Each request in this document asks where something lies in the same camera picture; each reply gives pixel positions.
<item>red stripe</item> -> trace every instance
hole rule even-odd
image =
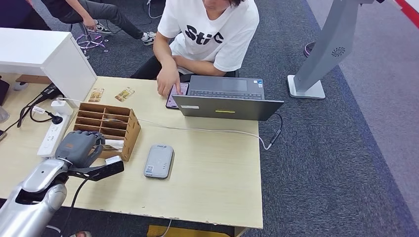
[[[402,12],[419,28],[419,12],[405,0],[396,0],[396,2],[402,7]]]

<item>gray stand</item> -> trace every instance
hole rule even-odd
[[[287,78],[290,96],[324,99],[320,79],[352,51],[360,4],[375,0],[334,0],[316,44],[297,74]]]

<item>cardboard organizer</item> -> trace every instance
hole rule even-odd
[[[122,152],[103,151],[99,158],[121,156],[123,161],[128,161],[141,126],[132,109],[81,103],[73,130],[97,131],[101,132],[105,139],[123,140]]]

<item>laptop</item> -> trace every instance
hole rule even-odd
[[[265,100],[262,79],[191,76],[186,95],[173,95],[183,115],[268,120],[283,101]]]

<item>sneaker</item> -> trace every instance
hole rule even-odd
[[[143,38],[141,40],[143,41],[144,45],[152,45],[154,44],[154,38],[156,37],[156,33],[154,32],[144,32]]]
[[[112,32],[106,29],[98,20],[94,20],[94,21],[96,22],[96,29],[97,29],[96,33],[101,33],[101,34],[106,34],[106,35],[112,34]]]

